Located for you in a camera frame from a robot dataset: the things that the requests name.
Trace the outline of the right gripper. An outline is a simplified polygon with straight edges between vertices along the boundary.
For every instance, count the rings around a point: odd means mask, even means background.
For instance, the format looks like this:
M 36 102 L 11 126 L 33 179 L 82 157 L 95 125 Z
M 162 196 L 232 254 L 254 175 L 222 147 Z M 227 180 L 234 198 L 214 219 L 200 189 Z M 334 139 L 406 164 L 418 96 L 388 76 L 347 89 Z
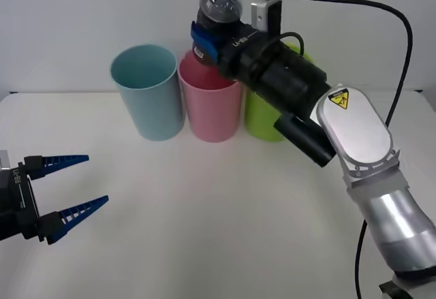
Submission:
M 203 65 L 218 65 L 222 76 L 241 81 L 247 86 L 266 86 L 264 75 L 270 61 L 262 48 L 270 39 L 265 31 L 236 22 L 216 40 L 198 23 L 191 23 L 192 51 Z

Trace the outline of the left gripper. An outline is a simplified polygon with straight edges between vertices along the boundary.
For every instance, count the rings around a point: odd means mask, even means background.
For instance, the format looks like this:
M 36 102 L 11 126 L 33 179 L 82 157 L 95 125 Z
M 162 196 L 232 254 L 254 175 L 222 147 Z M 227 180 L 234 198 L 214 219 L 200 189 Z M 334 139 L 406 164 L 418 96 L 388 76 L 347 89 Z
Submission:
M 1 240 L 22 234 L 52 245 L 108 202 L 105 195 L 40 217 L 30 180 L 88 160 L 88 155 L 28 156 L 24 164 L 1 171 Z

